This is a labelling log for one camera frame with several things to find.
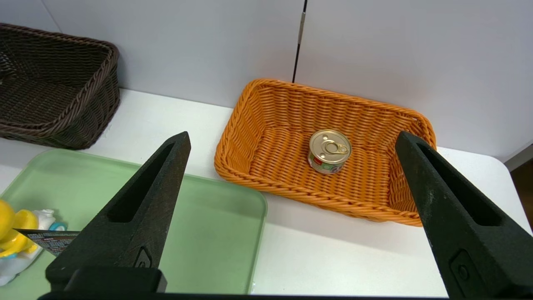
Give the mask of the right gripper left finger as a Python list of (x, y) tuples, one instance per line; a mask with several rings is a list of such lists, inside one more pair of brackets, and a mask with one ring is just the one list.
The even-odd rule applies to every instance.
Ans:
[(159, 270), (192, 149), (168, 138), (46, 268), (51, 292), (164, 292)]

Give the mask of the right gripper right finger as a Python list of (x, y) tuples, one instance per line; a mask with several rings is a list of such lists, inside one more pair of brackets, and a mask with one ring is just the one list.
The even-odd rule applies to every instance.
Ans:
[(423, 139), (395, 149), (450, 298), (532, 298), (533, 240)]

